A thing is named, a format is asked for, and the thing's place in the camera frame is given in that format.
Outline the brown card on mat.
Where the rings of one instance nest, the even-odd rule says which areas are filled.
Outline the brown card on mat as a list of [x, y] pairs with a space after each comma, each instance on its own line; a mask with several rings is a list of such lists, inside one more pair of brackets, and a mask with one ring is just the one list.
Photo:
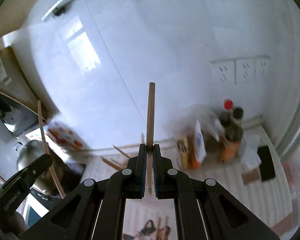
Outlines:
[[241, 174], [243, 185], [248, 185], [260, 180], [258, 169], [253, 169]]

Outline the wooden chopstick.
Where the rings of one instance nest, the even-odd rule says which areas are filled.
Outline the wooden chopstick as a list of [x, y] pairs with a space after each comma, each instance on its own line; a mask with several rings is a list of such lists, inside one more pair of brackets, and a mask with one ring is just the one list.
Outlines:
[[110, 167], [114, 168], [115, 170], [119, 171], [119, 170], [122, 170], [122, 167], [120, 165], [117, 165], [115, 164], [114, 162], [112, 161], [109, 161], [108, 159], [104, 158], [104, 157], [101, 157], [102, 161], [104, 163], [106, 163], [107, 165], [109, 165]]
[[[45, 154], [50, 155], [50, 151], [48, 149], [48, 145], [47, 145], [46, 140], [45, 140], [45, 133], [44, 133], [44, 129], [43, 129], [42, 104], [41, 104], [40, 100], [37, 101], [37, 107], [38, 107], [38, 119], [39, 119], [38, 122], [39, 122], [41, 137], [42, 137], [43, 150], [44, 150]], [[61, 183], [58, 179], [58, 176], [57, 176], [57, 173], [55, 171], [55, 168], [54, 168], [53, 164], [49, 167], [49, 171], [51, 173], [51, 176], [53, 178], [53, 181], [55, 183], [55, 186], [56, 186], [61, 198], [64, 199], [66, 197], [66, 194], [65, 194], [65, 192], [64, 192], [64, 190], [61, 186]]]
[[152, 195], [152, 172], [153, 172], [153, 157], [152, 148], [154, 141], [154, 115], [155, 115], [155, 83], [149, 84], [148, 108], [147, 108], [147, 168], [146, 168], [146, 192]]
[[117, 151], [119, 151], [122, 155], [124, 155], [127, 159], [131, 159], [131, 157], [126, 154], [125, 152], [123, 152], [123, 150], [121, 150], [120, 148], [118, 148], [117, 146], [113, 145], [113, 148], [116, 149]]

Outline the fruit print box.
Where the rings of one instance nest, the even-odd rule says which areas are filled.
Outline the fruit print box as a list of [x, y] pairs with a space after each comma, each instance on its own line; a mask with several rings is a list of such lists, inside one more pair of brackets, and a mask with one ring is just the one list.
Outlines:
[[64, 152], [81, 151], [84, 143], [79, 136], [67, 126], [62, 126], [57, 121], [52, 121], [44, 126], [48, 137]]

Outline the clear plastic bag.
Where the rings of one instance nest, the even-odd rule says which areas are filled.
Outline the clear plastic bag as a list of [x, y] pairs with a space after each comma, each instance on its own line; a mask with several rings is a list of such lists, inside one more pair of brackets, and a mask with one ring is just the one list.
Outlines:
[[225, 136], [225, 131], [217, 114], [205, 105], [186, 107], [172, 121], [171, 129], [175, 136], [181, 137], [194, 132], [196, 124], [200, 130], [220, 142]]

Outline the black smartphone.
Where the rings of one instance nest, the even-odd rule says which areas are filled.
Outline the black smartphone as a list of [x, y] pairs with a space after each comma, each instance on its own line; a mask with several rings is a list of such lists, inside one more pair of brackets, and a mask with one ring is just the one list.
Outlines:
[[259, 147], [257, 154], [261, 160], [261, 164], [259, 166], [261, 181], [265, 182], [274, 179], [276, 177], [276, 173], [269, 147]]

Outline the white crumpled paper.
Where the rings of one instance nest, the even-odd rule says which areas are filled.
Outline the white crumpled paper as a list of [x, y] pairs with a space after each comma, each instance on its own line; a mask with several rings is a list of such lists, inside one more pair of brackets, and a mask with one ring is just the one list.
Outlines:
[[258, 134], [244, 134], [238, 151], [238, 156], [247, 170], [253, 170], [260, 166], [261, 159], [258, 156], [260, 136]]

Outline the black cap sauce bottle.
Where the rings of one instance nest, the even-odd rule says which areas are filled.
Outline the black cap sauce bottle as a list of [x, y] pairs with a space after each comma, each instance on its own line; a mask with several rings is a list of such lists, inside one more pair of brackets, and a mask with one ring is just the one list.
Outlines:
[[235, 123], [230, 127], [225, 128], [225, 137], [228, 141], [238, 142], [243, 137], [243, 128], [240, 125], [240, 121], [243, 118], [244, 111], [241, 107], [235, 107], [233, 111], [233, 117]]

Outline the red cap dark sauce bottle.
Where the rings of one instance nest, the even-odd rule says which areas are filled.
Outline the red cap dark sauce bottle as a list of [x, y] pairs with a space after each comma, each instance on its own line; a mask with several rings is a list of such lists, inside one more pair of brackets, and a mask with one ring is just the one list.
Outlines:
[[225, 99], [223, 102], [223, 111], [219, 115], [219, 120], [224, 128], [230, 127], [235, 123], [233, 117], [234, 103], [231, 99]]

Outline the striped cat placemat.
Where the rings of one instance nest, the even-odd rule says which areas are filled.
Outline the striped cat placemat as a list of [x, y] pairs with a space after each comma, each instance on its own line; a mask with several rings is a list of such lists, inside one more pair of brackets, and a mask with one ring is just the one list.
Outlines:
[[[245, 186], [241, 174], [247, 171], [241, 165], [240, 159], [221, 163], [216, 153], [208, 154], [199, 169], [189, 170], [187, 174], [197, 180], [215, 179], [281, 239], [290, 239], [294, 233], [293, 206], [281, 161], [262, 127], [257, 126], [246, 133], [258, 134], [260, 146], [269, 147], [276, 173], [274, 179], [265, 182], [259, 180]], [[152, 220], [155, 226], [169, 226], [171, 231], [168, 239], [177, 239], [172, 200], [156, 200], [147, 196], [144, 200], [127, 202], [123, 226], [125, 234], [134, 236], [148, 220]]]

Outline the metal pot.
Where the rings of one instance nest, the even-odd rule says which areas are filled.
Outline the metal pot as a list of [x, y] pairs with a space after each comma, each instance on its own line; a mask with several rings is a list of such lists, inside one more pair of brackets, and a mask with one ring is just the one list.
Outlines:
[[[52, 157], [52, 163], [57, 174], [59, 181], [62, 180], [64, 176], [64, 171], [66, 170], [66, 164], [62, 159], [50, 148], [50, 155]], [[31, 140], [23, 145], [21, 142], [15, 144], [15, 151], [17, 152], [17, 169], [18, 171], [30, 165], [33, 161], [38, 159], [44, 154], [43, 144], [40, 140]], [[56, 196], [59, 194], [55, 182], [53, 181], [50, 170], [47, 168], [34, 183], [34, 188], [39, 192]]]

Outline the wall power outlet strip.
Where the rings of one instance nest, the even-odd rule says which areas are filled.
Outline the wall power outlet strip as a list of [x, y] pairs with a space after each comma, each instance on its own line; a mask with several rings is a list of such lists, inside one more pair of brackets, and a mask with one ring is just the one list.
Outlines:
[[210, 72], [218, 82], [240, 85], [264, 81], [270, 65], [271, 58], [268, 55], [237, 57], [210, 61]]

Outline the yellow orange seasoning packet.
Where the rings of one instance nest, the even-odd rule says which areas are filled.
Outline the yellow orange seasoning packet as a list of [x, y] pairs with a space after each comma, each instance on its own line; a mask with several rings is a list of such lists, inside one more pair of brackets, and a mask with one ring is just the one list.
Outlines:
[[182, 170], [195, 170], [200, 168], [200, 163], [195, 157], [194, 143], [189, 137], [182, 137], [177, 140], [178, 166]]

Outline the white blue seasoning bag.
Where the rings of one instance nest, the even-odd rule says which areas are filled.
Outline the white blue seasoning bag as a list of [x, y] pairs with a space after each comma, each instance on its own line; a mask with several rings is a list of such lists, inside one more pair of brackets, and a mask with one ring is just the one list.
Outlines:
[[196, 121], [194, 127], [194, 156], [196, 161], [200, 164], [205, 160], [207, 156], [201, 126], [198, 120]]

